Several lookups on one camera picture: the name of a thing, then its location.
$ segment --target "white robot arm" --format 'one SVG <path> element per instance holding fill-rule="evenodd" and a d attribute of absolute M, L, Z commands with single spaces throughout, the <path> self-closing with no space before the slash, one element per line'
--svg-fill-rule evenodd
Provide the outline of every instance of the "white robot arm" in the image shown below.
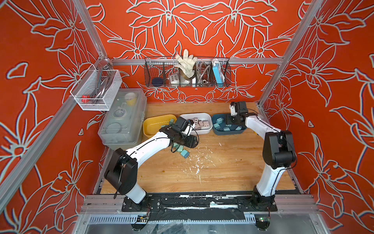
<path fill-rule="evenodd" d="M 147 193 L 137 183 L 138 168 L 152 155 L 174 142 L 189 148 L 196 147 L 199 141 L 190 134 L 193 129 L 192 122 L 179 117 L 175 124 L 161 128 L 152 138 L 136 147 L 126 151 L 117 149 L 104 177 L 121 195 L 126 195 L 137 204 L 145 203 Z"/>
<path fill-rule="evenodd" d="M 291 132 L 281 131 L 263 121 L 257 113 L 249 112 L 244 101 L 230 104 L 226 122 L 245 125 L 264 139 L 263 159 L 266 164 L 252 197 L 258 201 L 271 199 L 282 173 L 296 160 Z"/>

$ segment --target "wire basket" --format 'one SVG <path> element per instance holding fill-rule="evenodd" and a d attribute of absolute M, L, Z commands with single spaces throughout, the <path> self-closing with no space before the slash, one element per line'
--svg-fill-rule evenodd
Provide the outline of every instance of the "wire basket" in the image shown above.
<path fill-rule="evenodd" d="M 108 75 L 114 73 L 114 78 L 111 80 L 109 88 L 103 91 L 104 95 L 101 98 L 89 98 L 97 87 L 98 74 L 96 69 L 90 68 L 91 74 L 86 80 L 79 80 L 71 89 L 70 93 L 75 101 L 82 108 L 82 110 L 102 110 L 108 111 L 112 106 L 114 98 L 117 95 L 118 89 L 122 84 L 122 79 L 118 70 L 103 70 L 101 79 L 104 80 Z"/>
<path fill-rule="evenodd" d="M 224 82 L 217 83 L 212 69 L 214 57 L 198 57 L 194 65 L 195 75 L 191 78 L 185 76 L 182 70 L 174 65 L 179 62 L 168 57 L 145 58 L 144 79 L 147 87 L 227 87 L 231 81 L 231 67 L 229 58 L 216 58 L 224 75 Z"/>

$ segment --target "blue bin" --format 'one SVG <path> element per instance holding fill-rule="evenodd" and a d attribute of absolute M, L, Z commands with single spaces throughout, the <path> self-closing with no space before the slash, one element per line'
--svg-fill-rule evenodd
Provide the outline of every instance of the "blue bin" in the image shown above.
<path fill-rule="evenodd" d="M 216 114 L 216 115 L 213 115 L 212 116 L 212 123 L 215 124 L 217 123 L 217 119 L 218 118 L 223 118 L 223 123 L 220 124 L 220 128 L 216 129 L 215 127 L 213 127 L 213 131 L 216 135 L 219 135 L 219 136 L 223 136 L 223 135 L 234 135 L 234 134 L 241 134 L 244 132 L 244 130 L 247 129 L 247 127 L 242 127 L 241 130 L 235 130 L 239 125 L 231 125 L 231 127 L 228 127 L 230 128 L 230 131 L 224 131 L 223 128 L 226 127 L 226 114 Z"/>

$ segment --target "orange wallpaper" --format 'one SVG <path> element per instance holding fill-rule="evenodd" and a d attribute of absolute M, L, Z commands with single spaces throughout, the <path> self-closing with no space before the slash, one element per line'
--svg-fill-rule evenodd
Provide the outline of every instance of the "orange wallpaper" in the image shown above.
<path fill-rule="evenodd" d="M 374 232 L 374 3 L 325 1 L 264 109 L 333 233 Z"/>
<path fill-rule="evenodd" d="M 0 2 L 1 183 L 98 54 L 71 0 Z M 0 233 L 72 231 L 102 163 L 101 116 L 74 108 L 0 214 Z"/>
<path fill-rule="evenodd" d="M 85 0 L 110 58 L 171 56 L 282 57 L 310 1 L 99 1 Z M 236 66 L 227 88 L 147 88 L 141 66 L 123 68 L 130 88 L 143 88 L 150 102 L 257 101 L 272 64 Z"/>
<path fill-rule="evenodd" d="M 101 115 L 75 106 L 1 214 L 0 232 L 72 232 L 105 157 L 93 118 Z"/>

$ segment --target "yellow bowl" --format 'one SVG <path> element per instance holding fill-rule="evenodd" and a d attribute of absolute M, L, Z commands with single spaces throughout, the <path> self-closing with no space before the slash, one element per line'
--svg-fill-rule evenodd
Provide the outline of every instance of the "yellow bowl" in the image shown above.
<path fill-rule="evenodd" d="M 153 137 L 161 128 L 162 125 L 169 125 L 171 119 L 174 122 L 177 120 L 175 115 L 161 115 L 148 118 L 143 122 L 143 133 L 149 138 Z"/>

